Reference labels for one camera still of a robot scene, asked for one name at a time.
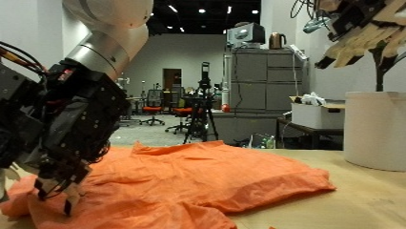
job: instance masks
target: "wrinkled fabric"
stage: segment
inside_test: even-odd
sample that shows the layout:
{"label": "wrinkled fabric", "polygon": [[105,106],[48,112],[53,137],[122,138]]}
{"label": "wrinkled fabric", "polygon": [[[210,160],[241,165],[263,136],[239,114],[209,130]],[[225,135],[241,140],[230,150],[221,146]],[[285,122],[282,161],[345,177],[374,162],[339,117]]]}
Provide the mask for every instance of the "wrinkled fabric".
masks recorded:
{"label": "wrinkled fabric", "polygon": [[13,185],[0,207],[10,217],[29,214],[40,229],[231,229],[225,213],[335,190],[327,171],[222,141],[112,148],[82,183],[72,217],[62,213],[64,194],[38,200],[34,178]]}

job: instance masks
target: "camera on tripod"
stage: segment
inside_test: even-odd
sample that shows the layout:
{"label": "camera on tripod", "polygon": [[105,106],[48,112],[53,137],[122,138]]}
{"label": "camera on tripod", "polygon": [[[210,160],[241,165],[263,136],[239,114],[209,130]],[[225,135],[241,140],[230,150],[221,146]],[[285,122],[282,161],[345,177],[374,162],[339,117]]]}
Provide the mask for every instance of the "camera on tripod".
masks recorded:
{"label": "camera on tripod", "polygon": [[202,90],[202,96],[193,98],[193,111],[191,111],[191,121],[187,128],[187,133],[185,135],[183,144],[187,141],[189,135],[198,133],[198,136],[202,138],[202,141],[206,141],[206,127],[207,127],[207,119],[210,121],[214,136],[218,140],[218,134],[215,131],[215,125],[211,114],[211,97],[207,96],[207,90],[211,88],[210,79],[207,77],[209,71],[209,63],[202,62],[202,80],[199,81],[199,89]]}
{"label": "camera on tripod", "polygon": [[202,62],[202,80],[199,81],[199,88],[205,91],[211,88],[210,79],[207,77],[209,63]]}

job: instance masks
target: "lab room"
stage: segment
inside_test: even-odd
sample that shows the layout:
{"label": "lab room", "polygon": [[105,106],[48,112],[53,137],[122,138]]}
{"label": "lab room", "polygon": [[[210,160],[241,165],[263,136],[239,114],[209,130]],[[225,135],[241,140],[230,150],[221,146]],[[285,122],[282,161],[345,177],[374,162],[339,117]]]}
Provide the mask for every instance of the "lab room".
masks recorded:
{"label": "lab room", "polygon": [[406,0],[0,5],[0,228],[406,227]]}

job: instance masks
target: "white bucket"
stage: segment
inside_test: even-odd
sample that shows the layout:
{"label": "white bucket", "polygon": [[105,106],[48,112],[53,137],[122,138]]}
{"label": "white bucket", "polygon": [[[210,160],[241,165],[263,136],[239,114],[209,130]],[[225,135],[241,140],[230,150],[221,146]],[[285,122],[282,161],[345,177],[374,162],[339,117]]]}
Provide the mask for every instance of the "white bucket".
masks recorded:
{"label": "white bucket", "polygon": [[367,168],[406,171],[406,93],[346,93],[343,158]]}

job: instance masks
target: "doorway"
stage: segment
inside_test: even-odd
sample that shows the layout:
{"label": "doorway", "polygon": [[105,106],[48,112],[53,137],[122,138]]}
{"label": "doorway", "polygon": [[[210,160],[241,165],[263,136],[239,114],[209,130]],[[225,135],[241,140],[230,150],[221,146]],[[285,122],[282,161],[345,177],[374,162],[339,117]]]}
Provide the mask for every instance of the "doorway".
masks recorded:
{"label": "doorway", "polygon": [[181,86],[181,69],[164,69],[164,90],[168,91],[174,84]]}
{"label": "doorway", "polygon": [[174,85],[181,86],[181,69],[164,69],[162,81],[164,106],[169,108],[172,101],[169,90]]}

